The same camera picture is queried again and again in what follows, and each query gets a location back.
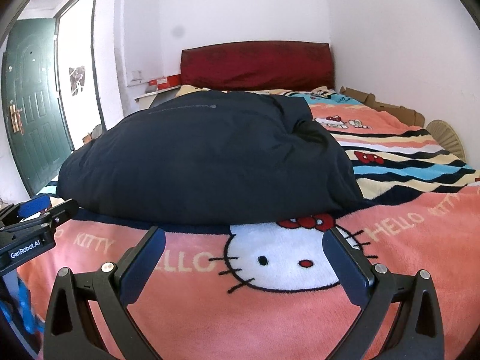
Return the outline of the dark navy padded jacket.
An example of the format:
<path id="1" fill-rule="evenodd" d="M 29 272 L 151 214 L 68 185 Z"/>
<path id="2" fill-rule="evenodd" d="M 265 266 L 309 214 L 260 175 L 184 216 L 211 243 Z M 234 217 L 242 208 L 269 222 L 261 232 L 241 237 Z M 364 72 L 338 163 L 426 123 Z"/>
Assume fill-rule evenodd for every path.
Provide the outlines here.
<path id="1" fill-rule="evenodd" d="M 122 119 L 64 161 L 57 192 L 101 215 L 187 225 L 277 222 L 363 199 L 304 99 L 215 90 Z"/>

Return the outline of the red white box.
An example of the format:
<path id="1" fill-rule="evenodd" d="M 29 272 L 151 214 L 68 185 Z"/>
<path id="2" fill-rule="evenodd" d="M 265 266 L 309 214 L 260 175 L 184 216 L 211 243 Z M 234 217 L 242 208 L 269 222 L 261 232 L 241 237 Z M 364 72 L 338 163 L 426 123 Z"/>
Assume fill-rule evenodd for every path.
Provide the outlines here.
<path id="1" fill-rule="evenodd" d="M 149 86 L 154 86 L 157 90 L 169 89 L 180 86 L 182 84 L 182 78 L 180 75 L 165 76 L 150 80 L 148 84 Z"/>

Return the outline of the dark red headboard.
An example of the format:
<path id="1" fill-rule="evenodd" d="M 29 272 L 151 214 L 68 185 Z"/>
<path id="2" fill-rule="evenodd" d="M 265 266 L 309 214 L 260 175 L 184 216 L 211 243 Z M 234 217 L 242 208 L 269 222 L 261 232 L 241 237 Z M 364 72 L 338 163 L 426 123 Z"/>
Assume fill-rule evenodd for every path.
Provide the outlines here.
<path id="1" fill-rule="evenodd" d="M 329 44 L 306 41 L 239 41 L 184 49 L 181 82 L 215 90 L 335 87 Z"/>

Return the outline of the pink Hello Kitty blanket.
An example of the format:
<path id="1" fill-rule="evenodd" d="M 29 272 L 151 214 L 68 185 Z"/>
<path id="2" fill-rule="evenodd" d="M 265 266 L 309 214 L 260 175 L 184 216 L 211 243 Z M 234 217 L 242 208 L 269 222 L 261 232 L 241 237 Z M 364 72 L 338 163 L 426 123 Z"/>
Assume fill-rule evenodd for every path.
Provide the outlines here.
<path id="1" fill-rule="evenodd" d="M 163 359 L 325 359 L 359 313 L 322 247 L 338 227 L 373 269 L 413 277 L 424 289 L 412 332 L 433 349 L 403 349 L 389 337 L 406 302 L 389 306 L 367 358 L 458 359 L 479 329 L 479 171 L 425 129 L 336 94 L 253 94 L 302 98 L 345 150 L 362 201 L 337 213 L 249 224 L 187 225 L 111 217 L 80 207 L 55 247 L 19 277 L 41 316 L 58 271 L 72 275 L 117 263 L 150 227 L 165 250 L 128 307 Z"/>

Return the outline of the blue white patterned cloth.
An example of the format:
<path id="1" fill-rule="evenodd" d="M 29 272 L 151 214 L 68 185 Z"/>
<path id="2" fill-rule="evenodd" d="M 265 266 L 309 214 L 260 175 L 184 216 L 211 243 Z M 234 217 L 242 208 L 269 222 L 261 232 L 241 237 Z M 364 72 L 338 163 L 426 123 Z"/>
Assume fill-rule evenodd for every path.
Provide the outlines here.
<path id="1" fill-rule="evenodd" d="M 17 271 L 1 277 L 1 312 L 19 342 L 37 353 L 45 322 L 35 311 L 31 292 Z"/>

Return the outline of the white framed window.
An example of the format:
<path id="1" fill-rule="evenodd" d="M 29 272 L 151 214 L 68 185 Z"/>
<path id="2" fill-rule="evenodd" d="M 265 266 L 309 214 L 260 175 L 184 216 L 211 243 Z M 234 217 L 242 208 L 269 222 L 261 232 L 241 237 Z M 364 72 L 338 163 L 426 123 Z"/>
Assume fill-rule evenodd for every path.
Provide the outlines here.
<path id="1" fill-rule="evenodd" d="M 55 15 L 55 72 L 72 149 L 104 126 L 95 67 L 96 0 L 69 0 Z"/>

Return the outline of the green metal door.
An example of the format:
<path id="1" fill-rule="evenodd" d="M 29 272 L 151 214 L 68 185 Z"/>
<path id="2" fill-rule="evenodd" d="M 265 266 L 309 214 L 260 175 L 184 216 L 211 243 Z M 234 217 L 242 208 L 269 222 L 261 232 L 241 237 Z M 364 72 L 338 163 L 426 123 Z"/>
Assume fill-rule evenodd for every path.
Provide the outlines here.
<path id="1" fill-rule="evenodd" d="M 29 196 L 47 186 L 71 154 L 55 81 L 55 20 L 19 19 L 2 57 L 7 139 Z"/>

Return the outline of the white wall switch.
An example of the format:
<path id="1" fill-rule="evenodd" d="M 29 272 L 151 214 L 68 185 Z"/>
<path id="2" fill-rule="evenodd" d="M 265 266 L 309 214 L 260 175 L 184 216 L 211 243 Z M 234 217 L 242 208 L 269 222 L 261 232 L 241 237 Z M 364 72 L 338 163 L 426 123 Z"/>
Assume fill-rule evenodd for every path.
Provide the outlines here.
<path id="1" fill-rule="evenodd" d="M 141 70 L 134 70 L 131 72 L 130 81 L 142 81 L 143 80 L 143 72 Z"/>

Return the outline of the beige round fan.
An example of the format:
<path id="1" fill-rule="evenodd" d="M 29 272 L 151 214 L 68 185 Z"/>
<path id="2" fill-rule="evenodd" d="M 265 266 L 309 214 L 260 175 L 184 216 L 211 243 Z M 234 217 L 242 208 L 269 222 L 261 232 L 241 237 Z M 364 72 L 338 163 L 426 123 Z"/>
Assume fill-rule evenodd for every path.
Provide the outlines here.
<path id="1" fill-rule="evenodd" d="M 436 119 L 427 124 L 426 130 L 445 150 L 456 155 L 462 161 L 466 161 L 465 149 L 461 139 L 450 124 L 441 119 Z"/>

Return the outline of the white bedside shelf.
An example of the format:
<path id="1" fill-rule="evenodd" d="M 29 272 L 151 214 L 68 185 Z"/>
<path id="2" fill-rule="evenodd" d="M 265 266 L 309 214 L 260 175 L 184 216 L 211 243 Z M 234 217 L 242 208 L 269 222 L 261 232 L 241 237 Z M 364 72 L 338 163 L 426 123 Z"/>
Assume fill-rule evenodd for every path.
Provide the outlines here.
<path id="1" fill-rule="evenodd" d="M 150 109 L 174 99 L 180 88 L 181 86 L 176 85 L 160 89 L 156 92 L 143 94 L 142 96 L 136 97 L 135 102 L 137 103 L 139 110 Z"/>

